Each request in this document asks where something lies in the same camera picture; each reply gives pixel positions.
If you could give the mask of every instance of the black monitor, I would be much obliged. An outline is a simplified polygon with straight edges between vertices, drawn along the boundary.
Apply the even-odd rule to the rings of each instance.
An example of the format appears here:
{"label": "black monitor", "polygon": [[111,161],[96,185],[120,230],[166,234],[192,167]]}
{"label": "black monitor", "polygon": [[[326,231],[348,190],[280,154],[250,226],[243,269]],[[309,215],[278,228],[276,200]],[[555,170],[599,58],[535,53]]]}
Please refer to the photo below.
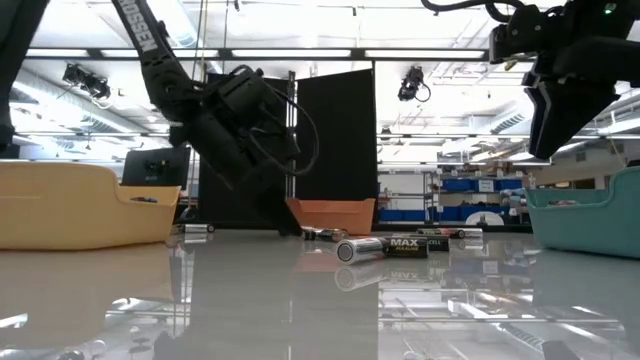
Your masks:
{"label": "black monitor", "polygon": [[181,186],[187,189],[191,148],[129,151],[122,186]]}

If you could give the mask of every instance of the battery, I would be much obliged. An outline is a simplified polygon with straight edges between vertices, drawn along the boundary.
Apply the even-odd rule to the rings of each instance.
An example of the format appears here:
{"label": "battery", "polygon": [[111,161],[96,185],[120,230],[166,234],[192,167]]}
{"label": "battery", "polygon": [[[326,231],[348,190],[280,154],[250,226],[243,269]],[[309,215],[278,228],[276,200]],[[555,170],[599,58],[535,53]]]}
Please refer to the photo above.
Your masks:
{"label": "battery", "polygon": [[387,241],[382,238],[342,240],[336,246],[340,261],[348,265],[361,261],[381,259],[385,256]]}
{"label": "battery", "polygon": [[449,236],[448,235],[423,235],[423,234],[393,234],[391,237],[404,237],[411,239],[425,239],[428,251],[444,251],[449,252]]}
{"label": "battery", "polygon": [[429,257],[429,239],[426,237],[404,236],[400,234],[385,237],[385,240],[388,241],[385,252],[388,257],[423,259]]}
{"label": "battery", "polygon": [[418,229],[418,234],[422,235],[447,235],[452,239],[464,239],[466,237],[482,237],[482,229],[471,228],[439,228],[439,229]]}
{"label": "battery", "polygon": [[302,237],[306,241],[339,242],[349,237],[349,233],[342,229],[317,229],[310,226],[302,227]]}
{"label": "battery", "polygon": [[372,261],[365,264],[341,266],[333,277],[338,289],[349,292],[384,280],[385,269],[383,261]]}

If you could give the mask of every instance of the orange bin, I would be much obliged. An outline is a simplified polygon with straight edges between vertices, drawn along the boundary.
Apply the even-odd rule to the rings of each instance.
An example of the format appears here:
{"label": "orange bin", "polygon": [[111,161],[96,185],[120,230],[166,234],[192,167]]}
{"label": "orange bin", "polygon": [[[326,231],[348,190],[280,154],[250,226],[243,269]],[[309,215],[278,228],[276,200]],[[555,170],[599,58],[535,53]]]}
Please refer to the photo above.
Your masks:
{"label": "orange bin", "polygon": [[349,235],[369,235],[375,199],[324,201],[287,199],[300,225],[321,229],[344,229]]}

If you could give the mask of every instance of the glossy table surface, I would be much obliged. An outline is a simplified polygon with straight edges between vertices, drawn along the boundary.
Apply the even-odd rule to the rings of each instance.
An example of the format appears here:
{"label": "glossy table surface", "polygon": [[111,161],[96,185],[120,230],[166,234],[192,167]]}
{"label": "glossy table surface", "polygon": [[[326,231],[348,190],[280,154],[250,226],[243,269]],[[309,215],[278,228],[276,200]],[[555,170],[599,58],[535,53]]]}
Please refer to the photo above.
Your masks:
{"label": "glossy table surface", "polygon": [[333,247],[219,230],[0,252],[0,359],[640,359],[638,261],[522,234],[352,266]]}

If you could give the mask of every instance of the black robotic arm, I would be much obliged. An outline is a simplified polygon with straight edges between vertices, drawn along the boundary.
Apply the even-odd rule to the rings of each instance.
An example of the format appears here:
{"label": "black robotic arm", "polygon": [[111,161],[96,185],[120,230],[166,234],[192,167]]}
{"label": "black robotic arm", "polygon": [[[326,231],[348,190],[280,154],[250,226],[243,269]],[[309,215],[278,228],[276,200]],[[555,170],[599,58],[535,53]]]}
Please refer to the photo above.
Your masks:
{"label": "black robotic arm", "polygon": [[[0,1],[0,10],[7,11],[0,15],[0,96],[5,97],[0,99],[0,146],[13,136],[9,92],[47,2]],[[261,70],[246,66],[219,83],[193,81],[171,50],[164,23],[156,20],[145,0],[112,2],[138,52],[151,103],[181,125],[171,128],[171,144],[190,143],[224,183],[280,233],[300,235],[285,202],[284,184],[274,180],[286,170],[282,164],[299,153],[293,134],[276,120],[286,95],[270,88]],[[9,26],[3,27],[4,17]]]}
{"label": "black robotic arm", "polygon": [[[546,11],[519,0],[422,3],[436,13],[485,5],[504,23],[489,39],[494,64],[536,56],[522,85],[535,107],[529,152],[537,158],[548,159],[617,100],[617,81],[640,87],[640,43],[625,40],[640,18],[639,0],[570,0]],[[495,4],[515,11],[502,14]]]}

